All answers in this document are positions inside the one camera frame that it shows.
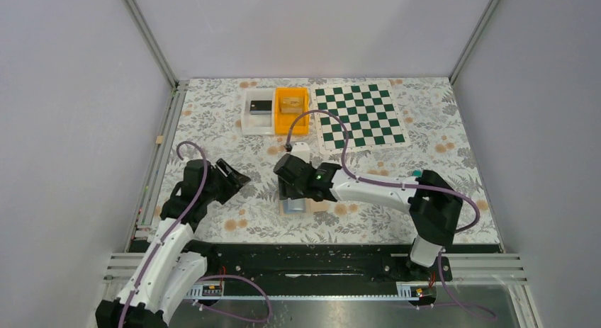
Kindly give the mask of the beige leather card holder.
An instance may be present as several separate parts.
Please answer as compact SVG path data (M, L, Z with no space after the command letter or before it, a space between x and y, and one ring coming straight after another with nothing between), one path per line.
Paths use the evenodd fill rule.
M332 202L328 200L315 201L309 198L291 199L279 196L279 211L281 215L312 215L330 209Z

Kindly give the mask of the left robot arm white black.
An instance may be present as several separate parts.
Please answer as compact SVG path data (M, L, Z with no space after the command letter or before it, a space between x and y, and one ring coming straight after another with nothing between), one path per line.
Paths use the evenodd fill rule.
M183 178L162 206L155 238L114 300L95 311L97 327L168 327L192 285L209 269L207 252L186 251L212 202L225 204L250 177L223 159L186 163Z

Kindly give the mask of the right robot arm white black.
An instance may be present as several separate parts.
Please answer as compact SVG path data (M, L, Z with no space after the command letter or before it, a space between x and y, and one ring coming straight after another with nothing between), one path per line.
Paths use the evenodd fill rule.
M313 166L285 154L274 173L285 198L368 203L407 212L417 231L409 254L412 264L431 267L439 253L453 244L464 200L435 171L424 170L406 179L368 179L350 174L340 164Z

